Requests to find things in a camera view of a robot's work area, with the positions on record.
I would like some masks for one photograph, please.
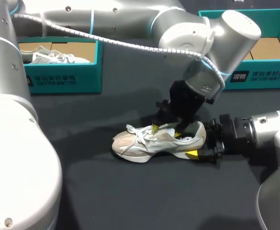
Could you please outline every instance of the robotic arm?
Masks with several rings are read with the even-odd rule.
[[[16,35],[82,36],[164,53],[186,71],[156,122],[172,114],[189,123],[217,98],[261,31],[236,11],[208,19],[187,13],[177,0],[0,0],[0,230],[53,230],[62,184],[59,159],[30,103]],[[158,48],[111,40],[122,38],[152,39]]]

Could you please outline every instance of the beige sneaker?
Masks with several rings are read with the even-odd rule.
[[[203,123],[198,122],[194,137],[176,137],[176,124],[160,126],[153,134],[153,126],[134,128],[127,125],[127,131],[113,138],[112,149],[120,157],[133,162],[144,163],[158,152],[166,151],[178,158],[190,159],[188,151],[197,150],[206,140]]]

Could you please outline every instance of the screw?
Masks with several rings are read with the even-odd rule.
[[[11,228],[11,227],[12,227],[12,224],[13,224],[13,221],[12,221],[11,218],[6,218],[6,219],[5,219],[5,226],[6,226],[7,228]]]
[[[259,122],[260,122],[261,124],[264,124],[264,123],[266,123],[266,119],[261,119],[261,120],[259,120]]]

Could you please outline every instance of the dark gray table surface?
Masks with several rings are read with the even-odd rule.
[[[280,0],[183,0],[187,11],[280,8]],[[149,42],[137,41],[151,45]],[[146,164],[115,158],[111,139],[140,126],[168,98],[182,69],[158,54],[106,46],[101,95],[33,98],[40,125],[61,159],[64,186],[58,230],[258,230],[255,197],[266,166],[242,156],[218,165],[159,155]],[[280,90],[224,92],[202,120],[280,109]]]

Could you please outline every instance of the cardboard box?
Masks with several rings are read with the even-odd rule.
[[[261,38],[251,49],[254,60],[280,59],[280,41],[276,37]]]
[[[39,46],[73,54],[90,63],[24,64],[31,94],[101,92],[102,43],[74,37],[33,37],[19,43],[19,49],[24,51]]]
[[[237,11],[257,23],[262,36],[226,81],[225,89],[280,89],[280,9]],[[199,15],[219,18],[223,12],[199,11]]]

